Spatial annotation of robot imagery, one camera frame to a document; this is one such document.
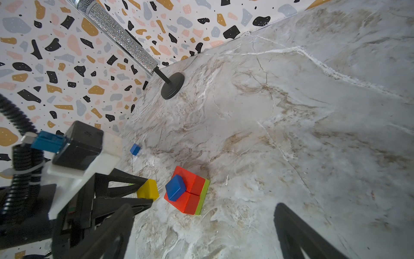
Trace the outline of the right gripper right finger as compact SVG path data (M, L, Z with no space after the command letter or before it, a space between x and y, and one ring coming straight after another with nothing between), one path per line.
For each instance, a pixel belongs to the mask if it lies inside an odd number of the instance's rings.
M284 203L278 203L274 225L285 259L345 259L346 256L331 245Z

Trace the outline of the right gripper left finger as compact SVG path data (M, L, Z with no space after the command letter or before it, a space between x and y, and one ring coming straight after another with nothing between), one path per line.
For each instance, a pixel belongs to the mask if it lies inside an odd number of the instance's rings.
M133 227L130 205L121 206L90 236L64 254L66 259L123 259Z

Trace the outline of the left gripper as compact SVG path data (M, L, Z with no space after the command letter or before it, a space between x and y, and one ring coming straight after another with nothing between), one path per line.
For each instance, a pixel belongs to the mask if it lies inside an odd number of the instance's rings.
M67 205L54 220L49 219L48 213L57 186L42 186L23 221L1 225L1 250L51 239L51 255L60 259L122 206L128 205L133 215L150 209L151 199L124 197L138 191L147 181L116 168L109 175L96 173L95 182L88 181L75 195L74 211L70 213Z

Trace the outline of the small yellow cube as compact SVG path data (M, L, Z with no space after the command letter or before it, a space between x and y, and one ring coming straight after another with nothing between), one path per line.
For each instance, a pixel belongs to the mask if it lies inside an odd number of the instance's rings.
M137 191L138 199L155 201L159 198L158 188L155 180L148 179Z

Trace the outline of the dark blue square block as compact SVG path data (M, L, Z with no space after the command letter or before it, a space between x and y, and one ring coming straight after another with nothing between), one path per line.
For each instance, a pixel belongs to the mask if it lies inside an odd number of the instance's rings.
M137 156L140 150L141 150L141 147L138 144L133 144L132 147L130 148L130 153L133 156Z

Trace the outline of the small blue cube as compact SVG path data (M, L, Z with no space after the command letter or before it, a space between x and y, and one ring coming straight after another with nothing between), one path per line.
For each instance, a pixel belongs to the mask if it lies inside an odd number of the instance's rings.
M167 199L176 202L185 192L187 188L184 180L180 175L175 175L166 184Z

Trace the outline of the red block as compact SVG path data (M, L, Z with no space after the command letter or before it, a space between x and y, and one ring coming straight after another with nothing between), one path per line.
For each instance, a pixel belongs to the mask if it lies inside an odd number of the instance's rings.
M173 176L175 175L179 175L183 179L187 192L197 196L201 195L203 187L207 183L207 179L198 176L180 166L177 166L175 168Z
M197 207L200 202L199 196L188 192L184 192L176 201L170 201L167 194L165 194L164 199L181 213L189 215L196 215Z

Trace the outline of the lime green long block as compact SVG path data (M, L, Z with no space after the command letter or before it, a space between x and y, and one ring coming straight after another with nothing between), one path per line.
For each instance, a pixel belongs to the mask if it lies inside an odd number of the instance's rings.
M201 210L202 210L202 207L203 207L206 195L207 195L209 185L210 185L210 180L206 179L205 183L204 183L204 186L202 188L202 191L200 193L200 196L199 196L199 203L198 203L197 209L195 211L195 215L200 215L201 214Z

